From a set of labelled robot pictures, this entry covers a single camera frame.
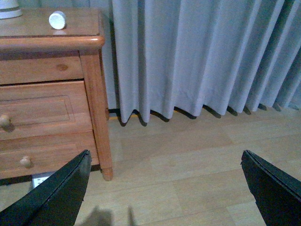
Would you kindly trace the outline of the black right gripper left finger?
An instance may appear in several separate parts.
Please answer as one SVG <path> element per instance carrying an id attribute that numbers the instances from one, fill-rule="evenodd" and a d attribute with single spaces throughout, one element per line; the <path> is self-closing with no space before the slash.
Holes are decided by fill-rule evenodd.
<path id="1" fill-rule="evenodd" d="M 72 226 L 84 200 L 91 154 L 84 150 L 70 162 L 1 211 L 2 226 Z"/>

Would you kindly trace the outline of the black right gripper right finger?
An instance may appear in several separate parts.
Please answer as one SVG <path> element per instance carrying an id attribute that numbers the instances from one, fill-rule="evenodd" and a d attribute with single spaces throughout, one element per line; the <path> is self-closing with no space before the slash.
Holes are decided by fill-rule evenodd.
<path id="1" fill-rule="evenodd" d="M 301 182 L 249 150 L 243 151 L 241 166 L 265 224 L 299 226 Z"/>

